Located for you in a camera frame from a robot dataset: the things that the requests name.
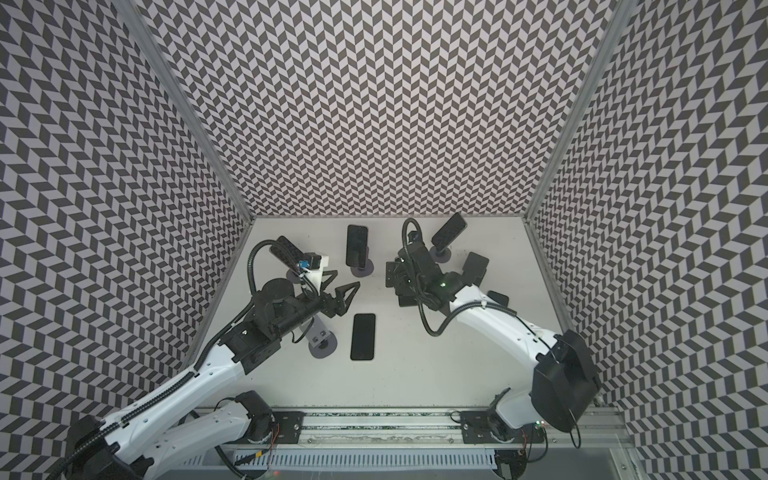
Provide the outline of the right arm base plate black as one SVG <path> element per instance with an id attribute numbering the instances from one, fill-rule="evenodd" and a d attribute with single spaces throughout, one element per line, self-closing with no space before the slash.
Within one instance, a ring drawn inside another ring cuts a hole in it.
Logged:
<path id="1" fill-rule="evenodd" d="M 458 414 L 458 423 L 465 444 L 522 445 L 527 441 L 522 429 L 513 429 L 495 413 L 484 410 L 463 410 Z"/>

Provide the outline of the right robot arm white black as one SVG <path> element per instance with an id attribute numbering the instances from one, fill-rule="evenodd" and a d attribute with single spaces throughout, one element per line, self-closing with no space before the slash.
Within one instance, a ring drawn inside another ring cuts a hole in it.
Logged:
<path id="1" fill-rule="evenodd" d="M 426 333 L 439 337 L 449 325 L 464 324 L 510 354 L 527 375 L 526 384 L 506 387 L 486 409 L 493 435 L 508 442 L 514 431 L 542 423 L 579 434 L 578 421 L 601 388 L 584 338 L 574 330 L 556 333 L 528 322 L 467 274 L 442 271 L 416 219 L 403 222 L 400 240 L 391 262 L 392 288 L 413 299 Z"/>

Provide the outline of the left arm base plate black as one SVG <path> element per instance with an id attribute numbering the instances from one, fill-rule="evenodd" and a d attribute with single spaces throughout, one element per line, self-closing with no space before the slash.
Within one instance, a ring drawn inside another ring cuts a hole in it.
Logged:
<path id="1" fill-rule="evenodd" d="M 305 413 L 300 410 L 273 411 L 271 418 L 271 432 L 276 435 L 273 443 L 276 445 L 295 445 L 299 442 Z"/>

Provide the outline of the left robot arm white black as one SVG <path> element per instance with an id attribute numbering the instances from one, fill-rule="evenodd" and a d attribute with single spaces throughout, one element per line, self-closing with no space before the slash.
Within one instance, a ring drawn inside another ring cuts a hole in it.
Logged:
<path id="1" fill-rule="evenodd" d="M 257 243 L 247 257 L 250 297 L 245 306 L 171 380 L 102 419 L 86 415 L 73 424 L 66 455 L 49 478 L 157 479 L 222 444 L 275 438 L 273 411 L 255 391 L 200 418 L 187 416 L 207 397 L 264 364 L 294 330 L 308 335 L 318 316 L 348 312 L 361 284 L 351 282 L 328 293 L 338 273 L 327 265 L 327 257 L 295 256 L 279 240 Z"/>

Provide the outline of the white-edged phone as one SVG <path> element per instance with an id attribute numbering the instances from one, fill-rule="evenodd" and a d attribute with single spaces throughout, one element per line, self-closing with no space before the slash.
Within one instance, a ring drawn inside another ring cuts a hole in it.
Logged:
<path id="1" fill-rule="evenodd" d="M 370 361 L 375 354 L 376 315 L 356 314 L 353 320 L 350 359 Z"/>

